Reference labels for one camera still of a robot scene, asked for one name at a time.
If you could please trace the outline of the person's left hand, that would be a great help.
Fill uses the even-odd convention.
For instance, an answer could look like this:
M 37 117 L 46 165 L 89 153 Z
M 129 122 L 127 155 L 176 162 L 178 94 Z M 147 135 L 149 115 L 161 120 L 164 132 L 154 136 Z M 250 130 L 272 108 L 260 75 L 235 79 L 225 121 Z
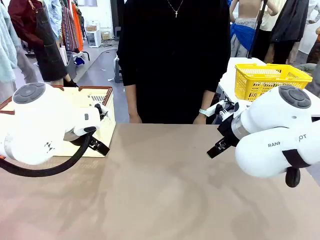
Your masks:
M 200 113 L 193 121 L 194 125 L 206 125 L 207 116 Z

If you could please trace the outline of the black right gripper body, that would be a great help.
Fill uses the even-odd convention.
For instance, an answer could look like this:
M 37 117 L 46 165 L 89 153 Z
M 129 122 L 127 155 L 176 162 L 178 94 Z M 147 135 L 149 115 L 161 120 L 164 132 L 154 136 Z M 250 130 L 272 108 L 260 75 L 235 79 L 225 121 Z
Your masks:
M 235 136 L 232 130 L 233 119 L 233 116 L 229 116 L 217 128 L 217 130 L 223 136 L 223 138 L 218 143 L 224 148 L 236 147 L 238 144 L 238 138 Z

